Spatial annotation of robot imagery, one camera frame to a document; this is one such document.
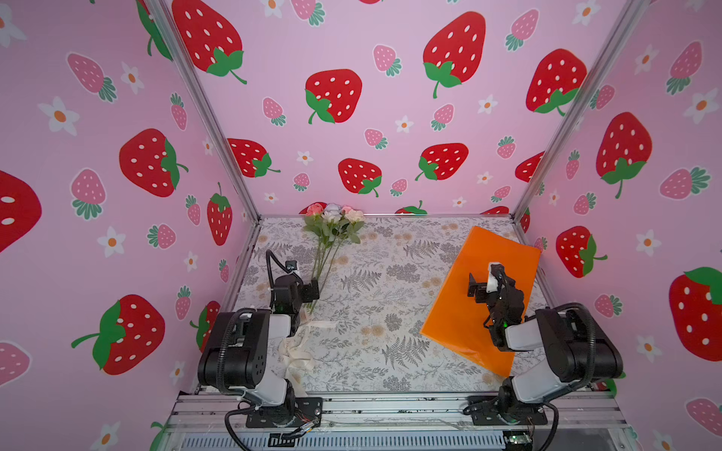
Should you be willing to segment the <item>orange wrapping paper sheet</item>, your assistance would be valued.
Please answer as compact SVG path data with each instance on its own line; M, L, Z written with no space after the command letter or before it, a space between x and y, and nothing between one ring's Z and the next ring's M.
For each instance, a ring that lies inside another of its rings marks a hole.
M491 308L496 297L488 287L494 282L494 264L504 267L529 305L542 252L503 238L481 227L472 227L428 315L421 334L474 364L502 377L513 367L513 353L493 343Z

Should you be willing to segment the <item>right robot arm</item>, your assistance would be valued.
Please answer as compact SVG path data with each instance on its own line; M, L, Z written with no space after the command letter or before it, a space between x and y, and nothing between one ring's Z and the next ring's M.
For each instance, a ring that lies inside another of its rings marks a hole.
M622 356L584 304L537 309L527 317L525 295L500 263L489 265L485 282L470 276L467 295L488 307L483 327L499 351L545 352L537 365L505 379L496 396L468 398L463 414L476 425L544 424L550 401L622 376Z

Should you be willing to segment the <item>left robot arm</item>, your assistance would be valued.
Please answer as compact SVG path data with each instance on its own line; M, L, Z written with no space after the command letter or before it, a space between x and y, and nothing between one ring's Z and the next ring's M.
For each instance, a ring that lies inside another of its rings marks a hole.
M320 297L316 279L306 283L297 274L297 263L282 263L265 253L271 300L267 308L246 307L217 316L202 352L197 378L224 395L244 397L261 408L291 408L295 394L291 383L266 370L271 339L295 335L306 304Z

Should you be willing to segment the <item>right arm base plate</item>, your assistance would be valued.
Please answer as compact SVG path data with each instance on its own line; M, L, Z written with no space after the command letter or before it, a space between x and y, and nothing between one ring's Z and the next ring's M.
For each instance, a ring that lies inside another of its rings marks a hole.
M537 404L513 402L498 396L471 396L462 413L470 416L475 426L544 426L548 424L545 408Z

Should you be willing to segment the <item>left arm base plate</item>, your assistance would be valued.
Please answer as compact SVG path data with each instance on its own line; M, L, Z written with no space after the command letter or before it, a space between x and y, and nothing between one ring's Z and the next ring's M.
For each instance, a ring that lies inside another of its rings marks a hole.
M318 426L323 414L323 398L295 398L276 407L260 407L246 417L247 428L301 428Z

